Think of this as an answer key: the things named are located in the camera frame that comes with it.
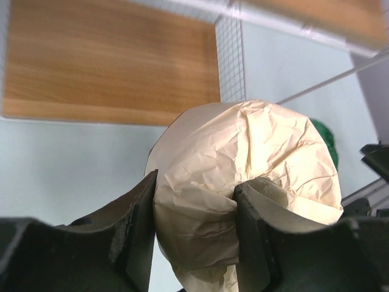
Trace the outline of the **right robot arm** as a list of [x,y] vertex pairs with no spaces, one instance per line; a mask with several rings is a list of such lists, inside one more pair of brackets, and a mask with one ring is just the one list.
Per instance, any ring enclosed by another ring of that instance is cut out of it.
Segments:
[[347,217],[388,217],[388,145],[367,144],[360,149],[362,162],[379,176],[342,199],[343,215]]

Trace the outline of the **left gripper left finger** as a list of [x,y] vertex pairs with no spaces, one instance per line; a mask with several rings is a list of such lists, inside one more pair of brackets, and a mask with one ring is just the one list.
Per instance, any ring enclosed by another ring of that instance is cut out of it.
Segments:
[[148,291],[156,179],[69,225],[2,218],[1,290]]

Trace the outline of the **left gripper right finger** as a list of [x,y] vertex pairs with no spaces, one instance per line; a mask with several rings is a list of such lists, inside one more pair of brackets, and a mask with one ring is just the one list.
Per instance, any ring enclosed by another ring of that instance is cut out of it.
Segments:
[[323,225],[238,185],[240,291],[387,291],[388,219],[346,217]]

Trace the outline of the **green roll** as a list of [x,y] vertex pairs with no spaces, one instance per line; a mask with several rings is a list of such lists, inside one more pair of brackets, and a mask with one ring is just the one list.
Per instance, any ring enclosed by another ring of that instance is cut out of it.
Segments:
[[318,133],[321,135],[322,139],[324,140],[329,154],[331,156],[331,159],[335,165],[335,168],[338,169],[339,166],[339,155],[336,150],[336,143],[334,139],[334,135],[332,131],[322,122],[316,119],[310,119],[312,124],[314,125],[315,129],[318,131]]

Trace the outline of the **cream paper roll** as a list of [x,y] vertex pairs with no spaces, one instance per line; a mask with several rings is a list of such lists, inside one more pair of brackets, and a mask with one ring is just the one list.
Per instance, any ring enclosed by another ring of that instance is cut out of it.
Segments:
[[150,151],[159,246],[187,291],[237,291],[235,187],[281,189],[283,208],[330,225],[343,214],[336,167],[308,117],[261,100],[183,112]]

